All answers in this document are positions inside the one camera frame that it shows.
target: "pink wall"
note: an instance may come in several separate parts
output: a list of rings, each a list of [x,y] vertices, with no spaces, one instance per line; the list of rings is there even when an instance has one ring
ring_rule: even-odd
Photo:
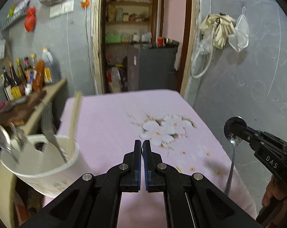
[[[186,0],[164,0],[164,29],[163,37],[180,42],[176,54],[175,68],[178,69],[182,42],[184,37],[184,19]]]

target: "green box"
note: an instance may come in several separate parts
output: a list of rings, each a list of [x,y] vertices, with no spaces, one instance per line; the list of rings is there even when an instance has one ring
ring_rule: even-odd
[[[109,34],[105,36],[107,44],[121,43],[121,35]]]

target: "gray refrigerator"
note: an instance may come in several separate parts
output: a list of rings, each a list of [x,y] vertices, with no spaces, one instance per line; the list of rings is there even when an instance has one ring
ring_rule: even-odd
[[[176,88],[174,68],[178,47],[156,48],[151,44],[128,47],[128,91]]]

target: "silver screw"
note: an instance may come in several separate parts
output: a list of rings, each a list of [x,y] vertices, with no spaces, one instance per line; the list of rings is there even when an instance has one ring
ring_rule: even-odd
[[[159,163],[159,164],[157,165],[157,167],[158,167],[159,169],[161,169],[161,170],[164,170],[164,169],[167,168],[167,165],[166,165],[165,163]]]
[[[129,167],[128,164],[125,164],[125,163],[119,165],[120,170],[126,170],[128,169],[128,167]]]
[[[201,179],[203,179],[204,176],[200,173],[194,173],[193,177],[195,180],[201,180]]]
[[[92,179],[92,175],[89,174],[89,173],[85,173],[85,174],[82,176],[82,179],[83,179],[84,181],[89,181],[89,180]]]

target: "wall socket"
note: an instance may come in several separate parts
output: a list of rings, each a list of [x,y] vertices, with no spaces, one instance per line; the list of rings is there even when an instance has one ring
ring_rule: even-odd
[[[57,4],[50,8],[49,17],[50,19],[60,16],[66,13],[72,13],[74,11],[74,0]]]

